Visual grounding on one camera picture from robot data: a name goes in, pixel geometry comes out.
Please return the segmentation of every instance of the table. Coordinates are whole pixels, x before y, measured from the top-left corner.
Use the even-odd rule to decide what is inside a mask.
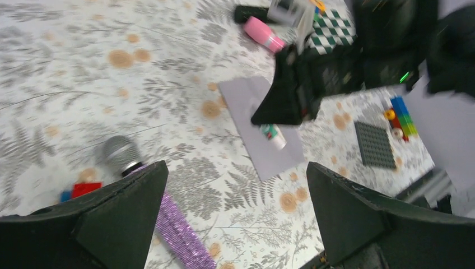
[[[325,4],[345,14],[341,2]],[[79,179],[110,183],[96,153],[120,134],[167,161],[168,191],[218,268],[294,269],[321,251],[307,164],[260,182],[217,90],[273,76],[272,56],[228,16],[234,5],[2,0],[0,215],[53,205]],[[306,158],[385,194],[408,186],[433,165],[422,142],[393,144],[396,171],[366,168],[352,124],[381,123],[390,94],[324,100],[300,130]],[[146,268],[179,268],[158,235]]]

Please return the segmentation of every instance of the rectangular gray sheet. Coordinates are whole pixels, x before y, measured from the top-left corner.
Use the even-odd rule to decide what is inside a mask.
[[[264,77],[237,78],[219,83],[219,88],[262,181],[305,161],[296,127],[278,126],[287,141],[287,145],[279,150],[265,138],[258,126],[251,123],[252,115],[270,88]]]

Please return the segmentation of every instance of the checkered board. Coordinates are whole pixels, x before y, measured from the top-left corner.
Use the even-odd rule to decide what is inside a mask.
[[[355,32],[347,12],[328,10],[314,23],[311,39],[320,54],[329,53],[336,44],[351,44]]]

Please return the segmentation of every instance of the purple strip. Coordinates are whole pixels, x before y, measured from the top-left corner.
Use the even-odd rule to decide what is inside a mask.
[[[185,269],[216,269],[216,262],[167,192],[163,195],[155,229]]]

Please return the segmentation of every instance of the pink bottle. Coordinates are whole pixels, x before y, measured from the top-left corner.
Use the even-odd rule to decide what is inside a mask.
[[[250,17],[244,25],[244,31],[257,43],[266,46],[273,53],[281,50],[285,43],[267,26],[256,17]]]

